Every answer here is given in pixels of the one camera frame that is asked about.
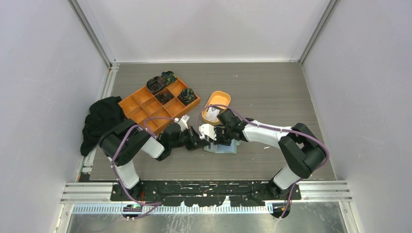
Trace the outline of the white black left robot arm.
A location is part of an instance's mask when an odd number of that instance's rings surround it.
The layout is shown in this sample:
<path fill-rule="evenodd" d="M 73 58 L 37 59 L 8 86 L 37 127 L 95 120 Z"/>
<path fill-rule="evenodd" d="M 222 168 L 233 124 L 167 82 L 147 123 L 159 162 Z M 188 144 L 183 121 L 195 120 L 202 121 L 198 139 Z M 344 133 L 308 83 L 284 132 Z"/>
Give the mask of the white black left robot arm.
<path fill-rule="evenodd" d="M 111 162 L 117 179 L 123 186 L 122 193 L 129 200 L 137 200 L 142 193 L 141 179 L 133 159 L 142 151 L 157 161 L 166 159 L 172 149 L 184 147 L 196 150 L 209 145 L 192 126 L 181 126 L 181 120 L 169 124 L 157 138 L 128 119 L 101 136 L 98 146 Z"/>

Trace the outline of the green card holder wallet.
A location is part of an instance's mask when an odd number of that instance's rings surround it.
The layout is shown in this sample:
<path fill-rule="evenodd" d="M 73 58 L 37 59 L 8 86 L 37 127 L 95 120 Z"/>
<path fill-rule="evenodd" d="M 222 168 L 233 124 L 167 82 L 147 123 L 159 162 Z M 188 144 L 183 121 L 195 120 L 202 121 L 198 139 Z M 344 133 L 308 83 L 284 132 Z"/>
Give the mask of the green card holder wallet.
<path fill-rule="evenodd" d="M 204 150 L 211 153 L 221 153 L 221 154 L 236 154 L 237 153 L 237 146 L 240 143 L 233 140 L 229 146 L 225 145 L 215 145 L 213 143 L 209 144 L 208 146 L 204 147 Z"/>

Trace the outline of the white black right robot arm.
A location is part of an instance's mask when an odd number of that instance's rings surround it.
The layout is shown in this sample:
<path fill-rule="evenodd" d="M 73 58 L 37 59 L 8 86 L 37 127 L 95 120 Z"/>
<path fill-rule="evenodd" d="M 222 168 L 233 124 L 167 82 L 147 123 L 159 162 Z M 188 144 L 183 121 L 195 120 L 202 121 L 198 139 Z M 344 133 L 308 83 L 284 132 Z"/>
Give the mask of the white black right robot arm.
<path fill-rule="evenodd" d="M 308 178 L 327 158 L 326 149 L 305 124 L 277 127 L 251 118 L 241 119 L 231 110 L 225 110 L 217 118 L 220 121 L 215 130 L 217 143 L 258 142 L 281 150 L 286 165 L 271 178 L 269 187 L 275 199 L 284 198 L 294 183 Z"/>

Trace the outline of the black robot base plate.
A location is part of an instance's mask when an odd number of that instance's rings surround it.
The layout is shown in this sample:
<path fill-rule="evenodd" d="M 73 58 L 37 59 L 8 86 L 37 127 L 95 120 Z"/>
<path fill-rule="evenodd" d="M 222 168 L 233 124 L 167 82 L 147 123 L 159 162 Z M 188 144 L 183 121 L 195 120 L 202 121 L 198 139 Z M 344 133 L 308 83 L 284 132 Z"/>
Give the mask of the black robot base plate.
<path fill-rule="evenodd" d="M 293 192 L 276 191 L 268 181 L 142 181 L 130 191 L 139 201 L 161 202 L 164 206 L 221 206 L 225 199 L 232 207 L 263 206 L 266 201 L 300 200 L 298 186 Z"/>

